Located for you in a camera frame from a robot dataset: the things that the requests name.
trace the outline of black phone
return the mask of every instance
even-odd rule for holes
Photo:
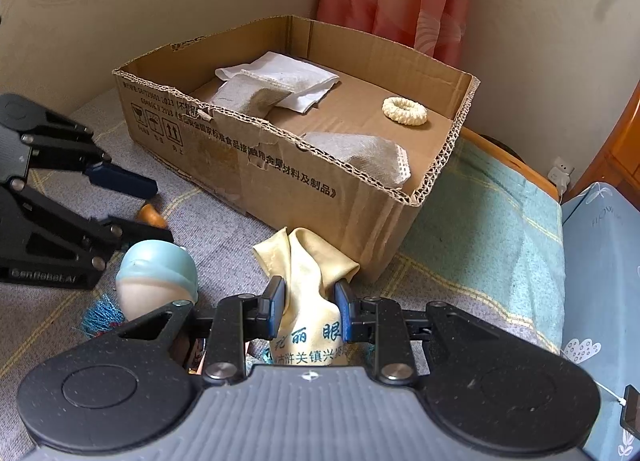
[[[622,408],[620,415],[620,427],[624,428],[629,434],[640,439],[640,394],[638,390],[628,385],[625,389],[626,405]]]

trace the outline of corrugated cardboard edge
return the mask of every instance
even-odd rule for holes
[[[478,89],[479,85],[480,81],[476,77],[472,76],[469,87],[466,89],[464,100],[460,105],[460,109],[458,109],[456,117],[452,121],[445,144],[442,146],[442,149],[440,149],[440,152],[436,156],[431,168],[424,175],[420,186],[415,190],[415,200],[418,205],[422,205],[422,203],[424,203],[424,200],[431,192],[438,175],[444,166],[447,165],[449,156],[451,155],[451,152],[453,152],[453,148],[456,146],[456,140],[460,136],[460,129],[465,123],[466,115],[471,108],[471,102],[474,99],[476,89]]]
[[[272,17],[269,17],[269,18],[263,18],[263,19],[259,19],[257,21],[252,21],[252,22],[260,22],[260,21],[267,20],[267,19],[276,19],[276,18],[279,19],[281,17],[282,16],[272,16]],[[289,18],[289,21],[287,22],[287,53],[288,54],[292,53],[294,56],[298,56],[298,57],[302,57],[302,58],[305,58],[305,59],[309,59],[309,53],[310,53],[310,48],[311,48],[311,39],[312,39],[314,25],[315,24],[328,24],[328,25],[331,26],[331,24],[329,24],[328,22],[316,21],[314,19],[307,19],[307,18],[303,18],[303,17],[300,17],[300,16],[293,16],[292,15],[292,16],[287,16],[287,17]],[[292,26],[291,25],[292,25],[292,20],[293,19],[299,19],[299,20],[302,20],[302,21],[308,21],[309,22],[308,34],[306,35],[306,44],[304,44],[305,51],[302,51],[302,52],[294,51],[294,48],[292,46],[290,33],[292,32]],[[340,29],[348,31],[348,32],[367,33],[367,32],[361,32],[360,30],[356,30],[355,28],[348,28],[346,26],[338,26],[338,27]],[[420,54],[426,55],[425,53],[422,53],[422,52],[416,50],[415,48],[411,48],[410,46],[406,46],[406,45],[404,45],[404,44],[402,44],[400,42],[396,42],[395,40],[391,40],[391,39],[388,39],[388,38],[380,37],[379,35],[375,35],[375,34],[367,34],[367,35],[369,35],[369,37],[372,37],[372,38],[378,38],[380,40],[384,40],[387,44],[391,44],[391,45],[395,45],[395,46],[402,46],[403,48],[408,48],[409,50],[412,50],[415,53],[420,53]],[[193,39],[193,40],[188,40],[188,41],[186,41],[185,43],[182,43],[182,44],[172,44],[172,49],[173,49],[174,46],[176,46],[175,49],[180,50],[181,48],[187,47],[188,45],[193,44],[194,42],[198,42],[201,38],[206,38],[206,37],[199,37],[199,38],[196,38],[196,39]],[[441,61],[438,61],[438,62],[439,62],[439,64],[441,66],[448,67],[449,69],[453,69],[453,70],[458,71],[458,72],[463,72],[466,76],[471,76],[473,79],[476,79],[476,77],[471,75],[471,73],[466,73],[466,72],[464,72],[464,71],[462,71],[462,70],[460,70],[460,69],[458,69],[458,68],[456,68],[454,66],[450,66],[449,64],[446,64],[445,62],[441,62]],[[478,82],[476,83],[476,87],[472,92],[472,98],[473,98],[473,94],[475,94],[475,91],[478,88],[479,84],[480,84],[480,81],[478,80]]]
[[[236,26],[235,28],[231,28],[229,30],[224,30],[222,32],[217,32],[217,33],[225,33],[225,32],[230,32],[232,30],[235,30],[236,28],[239,28],[240,26]],[[211,35],[206,35],[205,37],[198,37],[198,38],[194,38],[185,42],[181,42],[181,43],[177,43],[177,44],[165,44],[164,46],[161,46],[160,48],[156,48],[155,50],[152,51],[148,51],[147,53],[145,53],[144,55],[140,55],[137,56],[136,58],[129,60],[126,64],[123,64],[123,66],[121,66],[118,69],[114,69],[113,70],[113,74],[115,76],[119,76],[123,79],[126,79],[132,83],[138,83],[140,85],[144,85],[146,87],[149,88],[153,88],[162,92],[168,92],[171,93],[172,95],[176,96],[177,98],[181,98],[187,101],[190,101],[192,104],[196,104],[201,110],[203,110],[205,113],[210,114],[210,112],[217,112],[219,114],[222,114],[224,116],[229,116],[232,118],[235,118],[237,120],[240,120],[242,122],[245,123],[249,123],[252,124],[258,128],[261,128],[265,131],[268,131],[271,134],[274,134],[276,136],[280,136],[281,138],[284,138],[288,141],[290,141],[292,144],[294,144],[295,146],[297,146],[299,149],[303,150],[303,151],[309,151],[311,152],[313,155],[323,159],[326,162],[329,162],[330,164],[335,165],[336,167],[340,167],[342,170],[344,170],[345,172],[347,172],[348,174],[351,174],[352,176],[355,176],[356,178],[359,178],[361,181],[363,181],[364,183],[368,184],[369,186],[374,187],[377,190],[382,190],[383,192],[385,192],[389,197],[393,198],[394,200],[398,201],[399,203],[402,203],[403,205],[407,205],[407,206],[421,206],[424,203],[424,200],[426,199],[426,197],[429,195],[429,193],[431,192],[431,189],[433,188],[433,185],[438,177],[438,175],[440,174],[440,172],[442,171],[442,169],[444,168],[444,166],[447,164],[447,162],[449,161],[449,156],[451,155],[451,152],[453,151],[453,148],[455,147],[456,144],[456,140],[458,139],[458,136],[460,135],[460,129],[462,128],[462,125],[464,124],[466,115],[469,112],[469,109],[471,107],[471,102],[473,100],[473,97],[476,93],[476,89],[478,89],[478,86],[480,84],[480,81],[474,77],[473,75],[471,75],[471,82],[466,90],[466,94],[463,97],[463,102],[460,105],[458,112],[456,113],[456,116],[454,117],[454,119],[452,120],[452,124],[451,124],[451,128],[449,130],[449,133],[447,133],[447,138],[446,141],[443,145],[443,147],[440,149],[440,152],[438,153],[438,155],[436,156],[436,159],[433,162],[433,165],[431,165],[430,169],[427,171],[427,173],[425,173],[424,177],[422,178],[422,181],[420,182],[420,186],[414,191],[414,194],[412,196],[409,196],[408,194],[402,192],[401,190],[397,190],[397,189],[392,189],[392,188],[388,188],[383,186],[382,183],[380,183],[378,180],[376,180],[375,178],[371,177],[369,174],[366,174],[364,172],[359,171],[358,169],[354,168],[353,166],[351,166],[350,164],[345,164],[344,162],[340,162],[339,160],[336,160],[333,156],[331,156],[330,154],[328,154],[327,152],[321,151],[321,149],[316,148],[315,146],[310,145],[309,143],[307,143],[305,140],[302,140],[299,136],[297,136],[296,134],[290,133],[289,131],[285,131],[279,127],[274,126],[271,122],[267,121],[267,120],[262,120],[260,118],[254,118],[254,117],[249,117],[246,115],[243,115],[241,113],[235,112],[235,111],[231,111],[229,109],[226,108],[222,108],[219,106],[215,106],[213,107],[211,104],[207,104],[205,102],[202,102],[198,99],[195,99],[193,97],[190,97],[188,95],[185,95],[185,93],[181,92],[180,90],[171,87],[171,86],[163,86],[163,85],[159,85],[155,82],[151,82],[149,80],[144,80],[142,78],[137,77],[136,75],[133,75],[131,73],[128,73],[126,71],[123,71],[122,69],[126,66],[128,66],[129,64],[131,64],[132,62],[136,61],[137,59],[141,58],[142,56],[148,55],[150,53],[153,53],[157,50],[160,50],[161,48],[165,48],[166,46],[170,46],[172,48],[172,50],[174,51],[179,51],[181,48],[190,46],[191,44],[194,44],[195,42],[202,40],[203,38],[206,37],[210,37]],[[184,113],[184,116],[188,116],[191,118],[200,118],[200,117],[193,117],[192,115],[188,114],[188,113]],[[184,173],[180,174],[183,177],[186,177],[187,175]]]

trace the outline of yellow cloth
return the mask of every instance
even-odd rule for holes
[[[287,283],[278,337],[271,357],[283,365],[346,364],[340,310],[327,300],[336,281],[351,281],[360,265],[305,228],[289,235],[283,228],[254,247],[255,258],[269,276]]]

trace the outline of power outlet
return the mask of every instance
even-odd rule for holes
[[[572,164],[564,158],[560,158],[560,156],[554,160],[554,167],[558,167],[565,174],[571,174],[575,170],[575,167]]]
[[[560,170],[558,167],[554,167],[546,176],[549,178],[551,183],[558,187],[558,194],[562,195],[566,192],[566,189],[569,186],[569,175],[566,172]]]

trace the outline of cardboard box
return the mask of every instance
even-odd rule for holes
[[[267,51],[334,70],[340,83],[306,115],[283,108],[268,120],[194,97],[216,88],[220,67]],[[170,44],[114,75],[132,139],[180,175],[274,229],[304,227],[358,261],[368,280],[389,263],[446,164],[478,80],[401,44],[293,16],[255,21]],[[399,125],[382,101],[420,102],[429,120]],[[307,131],[372,134],[406,149],[411,178],[385,188],[300,138]]]

